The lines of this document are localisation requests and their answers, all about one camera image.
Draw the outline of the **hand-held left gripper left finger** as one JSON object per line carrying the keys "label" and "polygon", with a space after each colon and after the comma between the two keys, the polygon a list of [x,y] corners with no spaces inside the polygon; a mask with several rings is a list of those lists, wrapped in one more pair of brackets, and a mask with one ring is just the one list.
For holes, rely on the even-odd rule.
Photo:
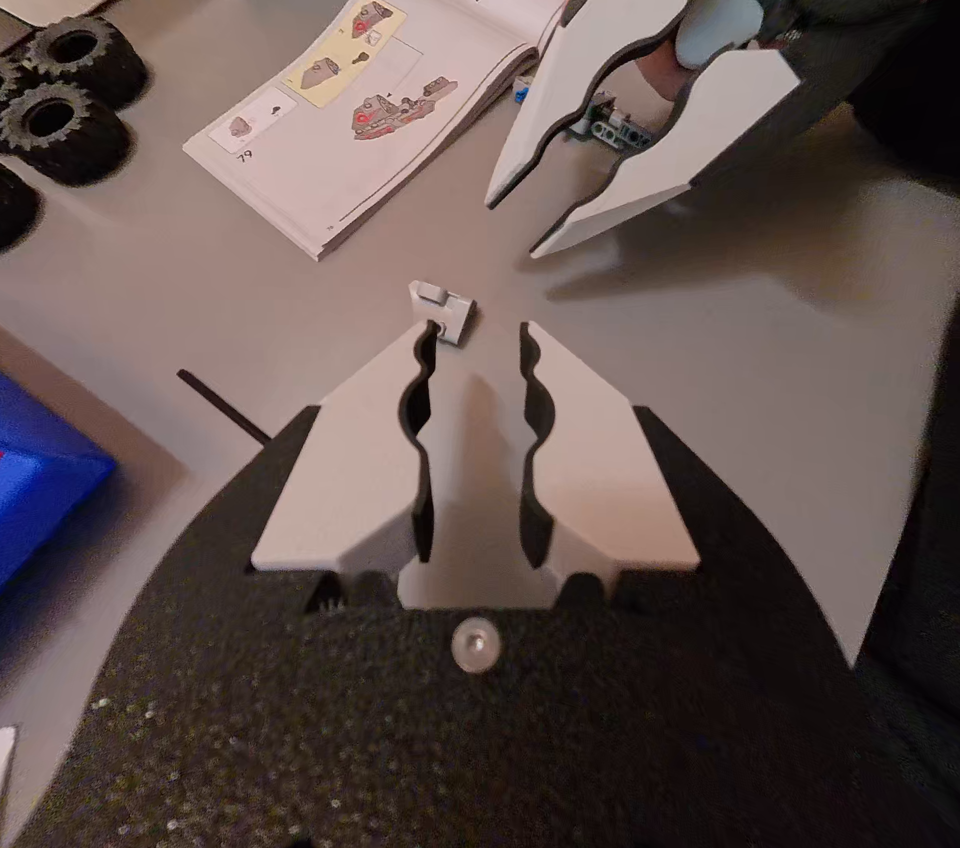
{"label": "hand-held left gripper left finger", "polygon": [[438,323],[416,323],[321,400],[251,553],[255,569],[355,578],[429,561],[434,502],[419,434],[438,335]]}

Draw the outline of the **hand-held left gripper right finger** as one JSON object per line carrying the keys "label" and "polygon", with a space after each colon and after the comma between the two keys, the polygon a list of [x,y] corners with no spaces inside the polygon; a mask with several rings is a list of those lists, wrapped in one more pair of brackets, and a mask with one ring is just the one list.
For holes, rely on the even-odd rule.
{"label": "hand-held left gripper right finger", "polygon": [[630,400],[536,322],[522,322],[519,349],[530,567],[552,582],[695,571],[701,556]]}

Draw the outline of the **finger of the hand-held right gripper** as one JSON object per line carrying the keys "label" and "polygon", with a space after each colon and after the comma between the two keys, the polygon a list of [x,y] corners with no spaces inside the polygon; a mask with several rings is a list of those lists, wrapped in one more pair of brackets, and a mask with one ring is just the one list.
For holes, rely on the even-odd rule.
{"label": "finger of the hand-held right gripper", "polygon": [[613,69],[666,39],[688,3],[567,0],[496,162],[486,207],[497,207],[534,170],[549,143],[582,117]]}
{"label": "finger of the hand-held right gripper", "polygon": [[691,190],[696,176],[800,83],[778,50],[720,52],[692,79],[654,143],[617,163],[605,186],[559,219],[530,256],[566,250]]}

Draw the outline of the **light grey toy panel piece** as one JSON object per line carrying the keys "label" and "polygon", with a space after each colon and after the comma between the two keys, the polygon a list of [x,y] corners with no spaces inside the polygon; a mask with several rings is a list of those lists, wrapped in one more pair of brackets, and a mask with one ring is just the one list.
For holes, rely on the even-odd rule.
{"label": "light grey toy panel piece", "polygon": [[408,289],[414,320],[436,323],[439,342],[462,347],[477,312],[476,301],[424,280],[411,281]]}

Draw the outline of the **blue plastic bin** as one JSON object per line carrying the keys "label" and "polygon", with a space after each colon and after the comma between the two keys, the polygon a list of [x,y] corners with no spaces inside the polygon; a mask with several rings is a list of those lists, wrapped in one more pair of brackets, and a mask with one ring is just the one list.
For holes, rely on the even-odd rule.
{"label": "blue plastic bin", "polygon": [[1,376],[1,584],[115,471],[115,459]]}

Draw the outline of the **grey desk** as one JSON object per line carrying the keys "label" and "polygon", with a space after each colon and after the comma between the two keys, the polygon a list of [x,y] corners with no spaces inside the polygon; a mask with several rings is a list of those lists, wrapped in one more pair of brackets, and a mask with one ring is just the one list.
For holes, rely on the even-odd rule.
{"label": "grey desk", "polygon": [[518,543],[519,325],[533,319],[657,415],[762,520],[854,661],[914,493],[958,295],[958,189],[897,165],[840,108],[751,163],[589,242],[529,246],[605,176],[556,139],[483,203],[519,108],[501,98],[315,262],[183,153],[193,133],[312,42],[347,0],[118,0],[151,65],[136,148],[66,189],[8,163],[44,214],[2,256],[2,366],[107,448],[117,480],[2,597],[2,725],[18,726],[2,845],[56,773],[123,616],[169,546],[259,445],[177,377],[267,434],[412,323],[408,284],[475,299],[438,348],[434,554],[416,606],[534,605]]}

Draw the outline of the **person's right hand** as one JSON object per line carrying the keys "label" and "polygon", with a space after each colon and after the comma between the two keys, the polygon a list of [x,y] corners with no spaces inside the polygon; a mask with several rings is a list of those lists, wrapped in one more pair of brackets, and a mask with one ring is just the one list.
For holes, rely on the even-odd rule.
{"label": "person's right hand", "polygon": [[676,100],[693,75],[692,70],[678,61],[674,36],[636,59],[635,65],[644,81],[658,96],[668,101]]}

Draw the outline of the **grey toy brick assembly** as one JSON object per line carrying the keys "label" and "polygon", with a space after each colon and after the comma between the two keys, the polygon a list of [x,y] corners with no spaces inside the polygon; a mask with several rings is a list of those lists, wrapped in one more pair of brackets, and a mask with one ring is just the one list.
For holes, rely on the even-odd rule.
{"label": "grey toy brick assembly", "polygon": [[652,132],[618,108],[617,97],[602,89],[594,93],[582,117],[566,133],[582,141],[593,138],[618,152],[640,151],[652,143]]}

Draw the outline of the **long black toy axle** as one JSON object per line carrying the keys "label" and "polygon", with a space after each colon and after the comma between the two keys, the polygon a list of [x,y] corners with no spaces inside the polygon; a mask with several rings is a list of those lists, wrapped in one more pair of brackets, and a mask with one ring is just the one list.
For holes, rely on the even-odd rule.
{"label": "long black toy axle", "polygon": [[187,369],[179,369],[175,374],[186,386],[194,391],[198,397],[203,399],[211,408],[219,412],[230,423],[234,424],[235,427],[256,441],[260,446],[265,446],[272,441],[270,434],[267,434],[256,423],[247,418],[246,415],[237,410],[230,402],[224,399],[194,373]]}

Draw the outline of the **open instruction booklet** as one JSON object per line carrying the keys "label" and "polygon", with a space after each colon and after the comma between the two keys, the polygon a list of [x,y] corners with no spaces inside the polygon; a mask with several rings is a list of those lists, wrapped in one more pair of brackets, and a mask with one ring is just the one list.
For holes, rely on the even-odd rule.
{"label": "open instruction booklet", "polygon": [[535,63],[565,0],[348,0],[184,153],[311,257]]}

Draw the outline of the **black toy tyre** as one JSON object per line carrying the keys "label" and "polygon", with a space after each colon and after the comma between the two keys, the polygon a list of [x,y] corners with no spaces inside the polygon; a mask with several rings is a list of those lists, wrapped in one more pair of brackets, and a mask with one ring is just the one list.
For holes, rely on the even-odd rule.
{"label": "black toy tyre", "polygon": [[41,198],[19,175],[1,165],[1,252],[22,242],[37,224]]}
{"label": "black toy tyre", "polygon": [[2,113],[2,148],[45,177],[84,186],[114,173],[133,143],[125,122],[87,89],[42,84]]}
{"label": "black toy tyre", "polygon": [[40,81],[87,90],[112,109],[135,101],[149,79],[134,46],[99,16],[65,17],[45,26],[30,39],[22,64]]}
{"label": "black toy tyre", "polygon": [[37,74],[19,60],[1,56],[1,115],[10,105],[39,83]]}

